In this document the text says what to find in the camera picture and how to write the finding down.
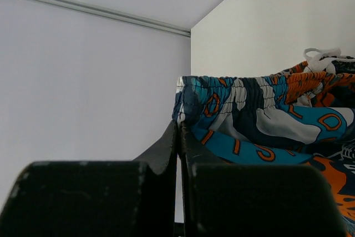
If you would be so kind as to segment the blue orange patterned shorts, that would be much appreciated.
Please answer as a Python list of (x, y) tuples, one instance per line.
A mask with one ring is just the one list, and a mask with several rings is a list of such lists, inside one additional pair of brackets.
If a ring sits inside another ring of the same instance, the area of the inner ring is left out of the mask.
[(172, 118), (231, 163), (319, 169), (354, 235), (354, 58), (306, 49), (305, 60), (252, 78), (182, 76)]

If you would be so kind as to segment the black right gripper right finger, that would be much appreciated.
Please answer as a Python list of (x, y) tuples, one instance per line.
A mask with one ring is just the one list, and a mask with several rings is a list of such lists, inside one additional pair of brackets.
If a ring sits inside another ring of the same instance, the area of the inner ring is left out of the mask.
[(304, 165), (237, 165), (180, 130), (186, 236), (345, 236), (321, 173)]

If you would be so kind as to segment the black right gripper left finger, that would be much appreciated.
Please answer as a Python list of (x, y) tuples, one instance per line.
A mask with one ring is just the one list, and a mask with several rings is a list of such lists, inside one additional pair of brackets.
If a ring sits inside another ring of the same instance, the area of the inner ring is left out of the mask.
[(131, 161), (36, 161), (1, 210), (2, 236), (173, 236), (176, 123)]

